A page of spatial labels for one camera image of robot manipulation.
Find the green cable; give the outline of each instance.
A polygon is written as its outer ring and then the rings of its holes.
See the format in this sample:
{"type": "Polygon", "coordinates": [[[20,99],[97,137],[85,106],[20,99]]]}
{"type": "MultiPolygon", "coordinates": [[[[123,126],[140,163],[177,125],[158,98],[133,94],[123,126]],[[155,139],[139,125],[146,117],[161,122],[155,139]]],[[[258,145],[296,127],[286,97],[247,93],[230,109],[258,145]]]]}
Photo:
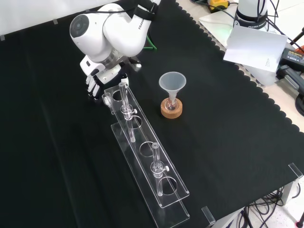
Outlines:
{"type": "Polygon", "coordinates": [[[148,35],[147,35],[147,40],[148,40],[149,44],[150,44],[152,47],[144,47],[143,49],[149,49],[149,50],[155,49],[155,51],[157,51],[157,47],[151,42],[151,40],[150,40],[150,38],[148,37],[148,35]]]}

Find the paper sheet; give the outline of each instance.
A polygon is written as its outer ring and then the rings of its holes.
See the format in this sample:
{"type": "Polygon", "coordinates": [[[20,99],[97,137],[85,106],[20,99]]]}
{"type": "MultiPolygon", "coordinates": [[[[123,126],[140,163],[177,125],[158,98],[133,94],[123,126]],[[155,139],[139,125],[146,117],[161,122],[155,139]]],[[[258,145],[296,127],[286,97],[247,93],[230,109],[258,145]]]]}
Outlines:
{"type": "Polygon", "coordinates": [[[286,42],[287,36],[235,26],[224,60],[276,72],[286,42]]]}

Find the glass test tube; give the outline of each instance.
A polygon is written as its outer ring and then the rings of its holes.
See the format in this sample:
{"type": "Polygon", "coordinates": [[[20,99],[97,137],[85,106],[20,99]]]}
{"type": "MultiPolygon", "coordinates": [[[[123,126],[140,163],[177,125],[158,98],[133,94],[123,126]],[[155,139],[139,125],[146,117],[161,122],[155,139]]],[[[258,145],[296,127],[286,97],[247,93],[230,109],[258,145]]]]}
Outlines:
{"type": "Polygon", "coordinates": [[[160,145],[156,142],[152,144],[152,150],[153,150],[153,171],[154,177],[156,178],[156,190],[157,195],[162,196],[162,180],[160,179],[162,177],[162,164],[161,164],[161,155],[160,155],[160,145]]]}
{"type": "Polygon", "coordinates": [[[134,135],[134,129],[133,129],[133,124],[132,124],[132,110],[130,109],[129,102],[128,102],[128,97],[127,97],[127,91],[125,88],[125,83],[121,82],[118,84],[119,86],[119,91],[120,91],[120,96],[122,97],[122,102],[123,102],[123,115],[126,120],[126,125],[128,128],[129,136],[131,142],[135,142],[135,135],[134,135]]]}

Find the round wooden base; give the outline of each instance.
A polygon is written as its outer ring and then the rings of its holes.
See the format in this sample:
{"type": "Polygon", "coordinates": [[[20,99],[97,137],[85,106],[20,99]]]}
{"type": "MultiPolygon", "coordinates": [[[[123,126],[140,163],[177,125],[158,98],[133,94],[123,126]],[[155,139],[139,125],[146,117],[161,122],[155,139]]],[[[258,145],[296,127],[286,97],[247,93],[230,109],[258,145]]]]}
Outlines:
{"type": "Polygon", "coordinates": [[[166,109],[166,107],[165,107],[166,100],[167,100],[167,98],[164,99],[161,103],[161,114],[168,119],[175,119],[175,118],[179,117],[182,113],[182,102],[176,98],[176,100],[178,102],[178,108],[171,111],[171,110],[166,109]]]}

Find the test tube rack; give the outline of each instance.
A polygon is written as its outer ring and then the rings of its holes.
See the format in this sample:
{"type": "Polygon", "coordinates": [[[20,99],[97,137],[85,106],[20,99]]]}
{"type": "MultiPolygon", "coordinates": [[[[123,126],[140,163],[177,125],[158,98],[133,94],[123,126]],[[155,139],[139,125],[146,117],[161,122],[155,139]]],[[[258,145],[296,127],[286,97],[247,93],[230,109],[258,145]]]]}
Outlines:
{"type": "Polygon", "coordinates": [[[103,99],[118,120],[111,128],[156,226],[171,228],[188,220],[181,200],[189,191],[128,85],[106,89],[103,99]]]}

